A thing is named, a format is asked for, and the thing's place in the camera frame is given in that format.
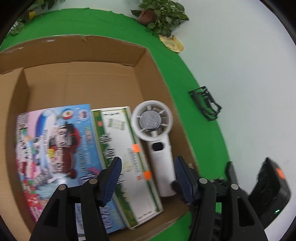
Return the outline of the white green carton box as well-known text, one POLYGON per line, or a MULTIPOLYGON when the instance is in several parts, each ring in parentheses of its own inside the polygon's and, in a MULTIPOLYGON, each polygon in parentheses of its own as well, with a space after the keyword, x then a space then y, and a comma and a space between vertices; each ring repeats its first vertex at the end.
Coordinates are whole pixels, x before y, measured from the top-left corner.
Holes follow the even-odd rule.
POLYGON ((102 167, 121 158, 113 199, 126 226, 134 229, 159 215, 163 206, 142 144, 133 132, 130 108, 100 108, 91 113, 102 167))

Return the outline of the colourful board game box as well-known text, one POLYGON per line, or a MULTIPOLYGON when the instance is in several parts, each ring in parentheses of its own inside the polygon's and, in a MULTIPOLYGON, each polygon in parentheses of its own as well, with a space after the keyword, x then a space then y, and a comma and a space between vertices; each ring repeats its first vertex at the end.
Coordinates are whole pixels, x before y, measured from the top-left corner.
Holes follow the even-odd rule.
POLYGON ((90 105, 68 105, 19 114, 16 164, 26 204, 33 220, 38 221, 59 185, 83 185, 103 170, 90 105))

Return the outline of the white handheld fan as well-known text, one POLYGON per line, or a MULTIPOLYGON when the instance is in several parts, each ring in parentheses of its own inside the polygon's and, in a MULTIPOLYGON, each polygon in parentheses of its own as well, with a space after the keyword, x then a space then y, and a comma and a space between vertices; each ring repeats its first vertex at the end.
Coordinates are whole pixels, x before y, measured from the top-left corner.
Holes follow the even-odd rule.
POLYGON ((147 143, 160 197, 174 196, 176 192, 171 184, 176 180, 176 175, 169 139, 173 127, 170 109, 160 101, 148 100, 133 110, 131 122, 135 135, 147 143))

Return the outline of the long cardboard box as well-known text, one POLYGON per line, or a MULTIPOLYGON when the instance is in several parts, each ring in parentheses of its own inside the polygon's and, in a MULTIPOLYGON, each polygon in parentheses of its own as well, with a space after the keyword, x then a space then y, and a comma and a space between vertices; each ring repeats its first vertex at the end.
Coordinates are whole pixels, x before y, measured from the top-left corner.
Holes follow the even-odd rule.
POLYGON ((16 115, 25 111, 28 85, 23 68, 1 74, 1 216, 17 239, 26 238, 30 230, 18 207, 26 208, 16 173, 16 115))

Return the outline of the large open cardboard tray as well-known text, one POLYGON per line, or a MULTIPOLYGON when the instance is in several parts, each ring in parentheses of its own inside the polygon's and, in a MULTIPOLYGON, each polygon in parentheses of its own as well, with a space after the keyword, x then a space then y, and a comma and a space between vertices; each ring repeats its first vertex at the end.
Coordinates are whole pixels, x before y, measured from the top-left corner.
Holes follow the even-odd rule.
MULTIPOLYGON (((1 74, 23 68, 29 93, 25 111, 89 104, 92 108, 129 106, 146 100, 165 103, 173 114, 169 137, 174 156, 197 160, 164 74, 147 48, 100 36, 56 36, 17 44, 1 52, 1 74)), ((18 203, 30 235, 35 223, 18 203)))

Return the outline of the right potted green plant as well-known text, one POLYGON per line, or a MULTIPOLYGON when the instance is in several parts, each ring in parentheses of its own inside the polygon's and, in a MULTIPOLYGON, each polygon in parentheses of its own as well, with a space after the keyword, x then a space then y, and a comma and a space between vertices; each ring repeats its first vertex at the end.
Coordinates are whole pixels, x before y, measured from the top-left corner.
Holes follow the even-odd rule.
POLYGON ((131 13, 153 35, 165 37, 170 37, 182 22, 189 20, 184 6, 170 0, 142 1, 131 13))

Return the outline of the potted green plant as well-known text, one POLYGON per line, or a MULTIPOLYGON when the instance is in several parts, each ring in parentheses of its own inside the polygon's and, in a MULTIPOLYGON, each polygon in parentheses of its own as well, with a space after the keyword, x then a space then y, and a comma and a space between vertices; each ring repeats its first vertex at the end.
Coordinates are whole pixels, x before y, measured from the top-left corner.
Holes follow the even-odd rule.
POLYGON ((65 1, 58 0, 38 0, 34 3, 16 20, 8 32, 8 36, 15 36, 22 32, 25 25, 35 18, 39 11, 49 11, 53 6, 65 1))
POLYGON ((170 0, 142 1, 131 13, 153 35, 165 37, 170 37, 182 22, 189 20, 184 6, 170 0))

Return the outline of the left potted green plant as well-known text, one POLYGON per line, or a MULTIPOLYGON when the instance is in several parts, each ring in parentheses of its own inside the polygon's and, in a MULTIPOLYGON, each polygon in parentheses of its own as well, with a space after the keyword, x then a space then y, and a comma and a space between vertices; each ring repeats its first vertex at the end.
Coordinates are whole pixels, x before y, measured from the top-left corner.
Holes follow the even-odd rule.
POLYGON ((49 11, 53 6, 65 1, 58 0, 38 0, 34 3, 16 20, 8 32, 8 36, 15 36, 22 32, 25 25, 35 18, 39 11, 49 11))

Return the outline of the black plastic bracket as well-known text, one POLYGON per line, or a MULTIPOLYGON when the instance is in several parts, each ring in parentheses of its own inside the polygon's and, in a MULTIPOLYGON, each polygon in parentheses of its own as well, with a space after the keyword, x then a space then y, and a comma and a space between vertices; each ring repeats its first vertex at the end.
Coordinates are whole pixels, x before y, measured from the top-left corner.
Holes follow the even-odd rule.
POLYGON ((217 120, 218 114, 222 110, 222 106, 215 102, 213 96, 206 86, 189 91, 189 96, 196 104, 201 114, 208 120, 217 120))

